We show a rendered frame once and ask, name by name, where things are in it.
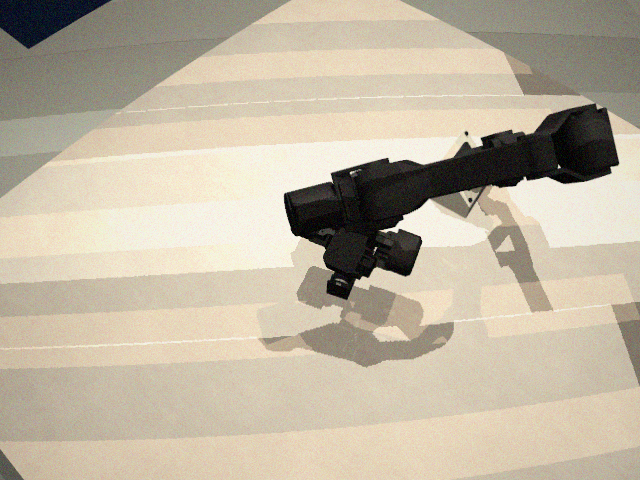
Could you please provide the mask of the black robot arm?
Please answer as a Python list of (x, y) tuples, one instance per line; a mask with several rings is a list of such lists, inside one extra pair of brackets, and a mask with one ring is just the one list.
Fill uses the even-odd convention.
[[(343, 222), (323, 260), (328, 269), (360, 280), (370, 277), (378, 261), (374, 232), (396, 227), (429, 199), (482, 186), (514, 187), (524, 177), (586, 182), (619, 166), (607, 108), (596, 103), (549, 114), (532, 134), (511, 129), (481, 140), (475, 148), (464, 142), (443, 161), (384, 158), (331, 172), (333, 183), (286, 192), (291, 230), (297, 237)], [(361, 235), (366, 233), (371, 237)]]

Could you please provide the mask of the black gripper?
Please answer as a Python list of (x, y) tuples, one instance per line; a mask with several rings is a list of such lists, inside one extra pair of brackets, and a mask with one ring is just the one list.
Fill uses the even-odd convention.
[[(343, 222), (337, 226), (344, 228)], [(300, 235), (300, 237), (327, 249), (337, 226)], [(421, 237), (400, 228), (398, 233), (376, 231), (374, 235), (377, 240), (377, 249), (373, 256), (378, 259), (374, 269), (378, 267), (404, 277), (409, 276), (423, 242)]]

